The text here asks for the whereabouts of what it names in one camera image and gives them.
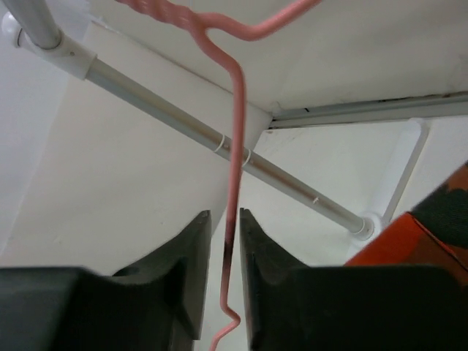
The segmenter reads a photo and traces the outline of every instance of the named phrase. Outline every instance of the plaid fabric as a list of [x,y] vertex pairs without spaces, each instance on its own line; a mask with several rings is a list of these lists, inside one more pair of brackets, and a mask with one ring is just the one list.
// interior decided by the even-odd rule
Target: plaid fabric
[[346,265],[432,264],[468,289],[468,163]]

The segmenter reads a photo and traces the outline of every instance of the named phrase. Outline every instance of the white pipe connector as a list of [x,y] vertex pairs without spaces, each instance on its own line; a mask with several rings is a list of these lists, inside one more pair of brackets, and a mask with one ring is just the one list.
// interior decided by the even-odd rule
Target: white pipe connector
[[19,22],[9,12],[3,17],[1,30],[4,37],[14,47],[25,48],[81,80],[86,78],[94,59],[97,57],[95,52],[85,48],[63,32],[60,44],[56,48],[49,50],[39,48],[29,39]]

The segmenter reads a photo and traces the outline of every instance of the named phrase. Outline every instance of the pink wire hanger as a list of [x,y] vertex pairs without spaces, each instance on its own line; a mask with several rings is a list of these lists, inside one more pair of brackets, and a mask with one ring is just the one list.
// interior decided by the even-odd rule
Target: pink wire hanger
[[135,11],[150,15],[152,18],[185,29],[200,49],[216,63],[224,67],[233,81],[233,142],[227,194],[226,231],[224,236],[224,257],[222,263],[220,305],[225,314],[233,321],[221,329],[211,342],[210,351],[214,351],[219,340],[240,323],[241,318],[227,304],[229,280],[233,260],[235,223],[237,220],[239,188],[241,185],[242,162],[244,153],[244,130],[246,118],[246,84],[244,72],[239,63],[216,46],[207,35],[209,29],[220,29],[232,36],[254,41],[269,36],[300,15],[310,10],[321,0],[297,0],[285,7],[273,17],[256,26],[247,26],[225,15],[213,12],[195,13],[186,6],[176,5],[168,0],[117,0],[129,5]]

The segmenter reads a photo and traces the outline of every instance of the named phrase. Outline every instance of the white ceiling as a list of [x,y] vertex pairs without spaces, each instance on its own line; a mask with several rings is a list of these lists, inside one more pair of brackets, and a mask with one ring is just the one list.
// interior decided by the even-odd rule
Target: white ceiling
[[[258,23],[291,0],[178,0]],[[230,90],[226,72],[184,31],[114,0],[91,0],[114,29]],[[240,61],[249,101],[272,109],[468,90],[467,0],[324,0],[259,42],[211,37]]]

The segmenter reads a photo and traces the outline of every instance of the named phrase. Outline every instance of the black object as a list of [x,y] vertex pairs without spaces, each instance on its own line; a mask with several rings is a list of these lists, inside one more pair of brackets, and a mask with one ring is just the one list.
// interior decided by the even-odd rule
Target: black object
[[468,350],[461,287],[441,268],[311,268],[248,210],[241,261],[251,350]]
[[112,277],[81,268],[0,270],[1,351],[190,351],[200,338],[209,211]]

